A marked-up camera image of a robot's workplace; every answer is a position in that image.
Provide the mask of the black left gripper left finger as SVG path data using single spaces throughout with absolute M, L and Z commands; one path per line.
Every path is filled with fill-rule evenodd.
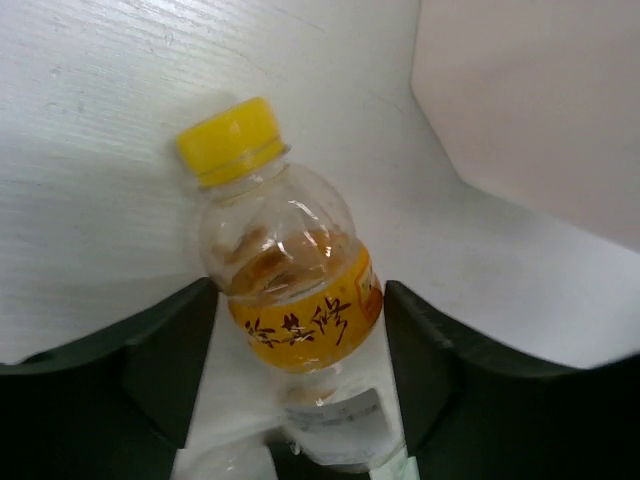
M 2 478 L 170 478 L 217 301 L 201 278 L 91 335 L 2 365 Z

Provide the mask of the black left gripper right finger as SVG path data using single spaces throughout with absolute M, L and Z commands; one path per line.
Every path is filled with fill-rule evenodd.
M 509 347 L 398 281 L 384 316 L 408 454 L 423 479 L 635 479 L 639 358 L 590 369 Z

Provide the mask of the clear bottle yellow cap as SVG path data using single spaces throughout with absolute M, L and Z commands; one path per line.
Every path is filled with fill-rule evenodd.
M 290 162 L 269 102 L 246 100 L 180 133 L 207 197 L 204 268 L 269 369 L 284 434 L 349 473 L 406 456 L 372 257 L 339 192 Z

